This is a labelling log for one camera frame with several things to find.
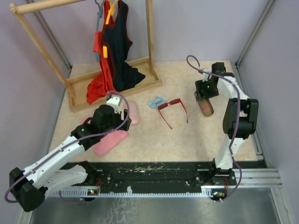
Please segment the red sunglasses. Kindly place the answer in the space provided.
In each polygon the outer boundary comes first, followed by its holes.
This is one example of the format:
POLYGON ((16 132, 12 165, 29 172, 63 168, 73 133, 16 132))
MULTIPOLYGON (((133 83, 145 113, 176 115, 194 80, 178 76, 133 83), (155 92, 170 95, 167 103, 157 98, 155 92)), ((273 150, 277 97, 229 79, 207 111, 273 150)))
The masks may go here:
POLYGON ((163 119, 163 121, 167 124, 167 126, 172 130, 172 126, 168 122, 168 119, 165 117, 165 112, 168 116, 177 115, 178 112, 175 112, 176 109, 180 108, 181 111, 185 113, 186 123, 189 123, 189 114, 186 106, 180 98, 173 99, 169 102, 162 103, 157 107, 159 115, 163 119))

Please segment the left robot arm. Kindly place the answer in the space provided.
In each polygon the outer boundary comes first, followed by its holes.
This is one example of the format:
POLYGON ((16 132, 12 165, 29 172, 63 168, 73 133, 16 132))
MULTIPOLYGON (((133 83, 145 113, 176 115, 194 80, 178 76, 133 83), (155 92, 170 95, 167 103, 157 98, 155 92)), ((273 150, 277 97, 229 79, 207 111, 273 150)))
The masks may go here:
POLYGON ((79 162, 70 169, 62 168, 113 131, 127 131, 131 124, 129 113, 129 108, 116 112, 111 105, 101 105, 92 117, 77 126, 64 142, 45 157, 24 169, 11 170, 7 193, 14 196, 13 202, 18 203, 25 212, 30 212, 52 193, 72 185, 94 184, 97 170, 89 162, 79 162))

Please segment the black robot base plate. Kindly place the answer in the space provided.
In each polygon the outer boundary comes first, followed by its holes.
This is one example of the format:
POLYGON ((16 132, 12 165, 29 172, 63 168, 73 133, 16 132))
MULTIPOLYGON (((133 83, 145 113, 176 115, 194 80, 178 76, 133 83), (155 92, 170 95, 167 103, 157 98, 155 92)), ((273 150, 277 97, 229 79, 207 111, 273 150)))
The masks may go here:
POLYGON ((79 186, 98 186, 104 193, 135 194, 200 193, 201 187, 235 186, 232 169, 216 168, 208 162, 91 162, 96 171, 79 186))

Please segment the brown glasses case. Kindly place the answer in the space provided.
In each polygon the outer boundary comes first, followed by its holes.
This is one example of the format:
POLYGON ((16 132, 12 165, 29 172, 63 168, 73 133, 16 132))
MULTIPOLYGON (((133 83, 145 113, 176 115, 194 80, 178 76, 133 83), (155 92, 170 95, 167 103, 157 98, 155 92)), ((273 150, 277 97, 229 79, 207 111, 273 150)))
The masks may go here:
POLYGON ((195 99, 204 116, 209 117, 214 114, 213 106, 208 98, 200 99, 197 92, 194 93, 195 99))

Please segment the pink shirt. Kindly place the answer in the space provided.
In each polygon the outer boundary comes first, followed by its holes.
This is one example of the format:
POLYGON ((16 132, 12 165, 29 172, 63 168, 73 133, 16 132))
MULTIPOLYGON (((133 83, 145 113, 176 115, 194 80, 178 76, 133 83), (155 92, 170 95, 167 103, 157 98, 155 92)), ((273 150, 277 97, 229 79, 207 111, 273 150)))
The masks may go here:
POLYGON ((96 143, 91 147, 93 152, 101 157, 104 154, 108 153, 114 147, 116 147, 121 141, 126 139, 129 136, 127 131, 117 130, 112 133, 109 133, 105 137, 103 137, 99 143, 96 143))

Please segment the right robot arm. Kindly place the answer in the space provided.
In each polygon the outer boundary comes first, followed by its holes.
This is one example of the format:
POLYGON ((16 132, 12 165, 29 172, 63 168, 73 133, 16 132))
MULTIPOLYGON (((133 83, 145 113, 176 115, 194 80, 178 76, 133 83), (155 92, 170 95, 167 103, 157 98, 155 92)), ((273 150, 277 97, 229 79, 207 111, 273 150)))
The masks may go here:
POLYGON ((233 167, 234 156, 243 142, 256 131, 259 102, 248 97, 240 88, 233 73, 227 72, 224 63, 216 62, 211 69, 203 69, 204 78, 195 82, 195 99, 205 116, 214 108, 210 99, 221 93, 227 100, 222 129, 225 138, 214 158, 215 169, 209 172, 209 181, 215 185, 225 180, 223 170, 233 167))

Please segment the small blue cloth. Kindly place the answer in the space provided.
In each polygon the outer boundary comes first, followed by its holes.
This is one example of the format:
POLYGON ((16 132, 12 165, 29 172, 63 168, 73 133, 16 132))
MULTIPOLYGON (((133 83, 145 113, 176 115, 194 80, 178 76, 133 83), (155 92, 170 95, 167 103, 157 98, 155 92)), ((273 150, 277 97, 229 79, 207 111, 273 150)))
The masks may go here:
POLYGON ((149 100, 147 102, 148 106, 153 109, 157 109, 160 105, 167 103, 168 101, 163 97, 156 96, 154 100, 149 100))

